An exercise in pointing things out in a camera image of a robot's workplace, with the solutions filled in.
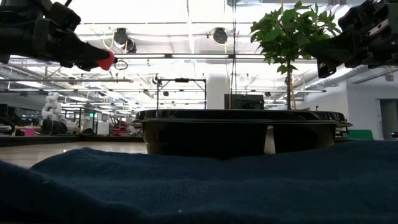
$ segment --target pink object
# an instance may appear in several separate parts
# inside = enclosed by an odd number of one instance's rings
[[[35,129],[33,128],[25,129],[25,136],[34,136],[34,135],[35,135]]]

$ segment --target green leaves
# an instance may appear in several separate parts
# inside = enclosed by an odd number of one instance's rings
[[[281,74],[285,74],[287,72],[288,68],[285,65],[279,66],[279,68],[276,70],[276,72],[280,72]]]
[[[250,43],[253,43],[257,38],[257,33],[253,34],[250,38]]]
[[[294,5],[294,9],[300,9],[300,7],[303,5],[303,3],[301,1],[298,1],[295,5]]]
[[[310,39],[308,37],[306,37],[304,34],[300,34],[298,36],[297,44],[299,47],[302,47],[309,43],[310,43]]]
[[[286,22],[290,22],[294,16],[296,15],[296,10],[295,9],[288,9],[284,11],[284,14],[282,16],[282,22],[285,24]]]
[[[304,58],[304,60],[311,60],[311,55],[307,55],[307,54],[305,54],[305,55],[302,55],[303,56],[303,58]]]
[[[280,29],[273,29],[266,34],[264,41],[268,42],[275,40],[275,38],[277,38],[281,33],[282,31]]]
[[[298,1],[293,9],[282,12],[274,10],[264,15],[251,27],[251,42],[258,42],[264,61],[268,64],[280,64],[277,72],[284,74],[297,68],[290,64],[302,56],[310,60],[311,56],[305,52],[308,44],[330,38],[330,33],[340,33],[333,22],[335,15],[322,12],[318,15],[319,7],[303,6]]]
[[[293,22],[285,22],[285,24],[282,25],[282,28],[285,32],[294,32],[296,30],[296,26]]]

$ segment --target blue towel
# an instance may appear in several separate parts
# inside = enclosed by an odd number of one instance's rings
[[[78,149],[0,162],[0,220],[58,223],[398,223],[398,143],[226,161]]]

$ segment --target monitor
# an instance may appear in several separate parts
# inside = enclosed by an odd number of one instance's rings
[[[229,101],[231,101],[231,109],[244,110],[263,110],[264,97],[262,95],[243,95],[229,94],[224,95],[224,108],[229,109]]]
[[[107,122],[109,119],[109,115],[108,114],[102,114],[102,121]]]

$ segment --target green object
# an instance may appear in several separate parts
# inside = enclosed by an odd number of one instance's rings
[[[330,38],[326,32],[340,33],[337,25],[333,22],[335,15],[327,12],[318,14],[318,4],[315,7],[303,6],[299,1],[293,9],[283,11],[272,11],[258,22],[253,22],[251,27],[251,42],[259,42],[262,47],[261,54],[268,64],[279,63],[277,72],[287,73],[287,106],[290,106],[290,83],[293,70],[297,70],[291,62],[300,56],[310,60],[311,56],[306,53],[308,44]]]
[[[348,130],[349,139],[367,139],[373,140],[373,134],[371,130]]]

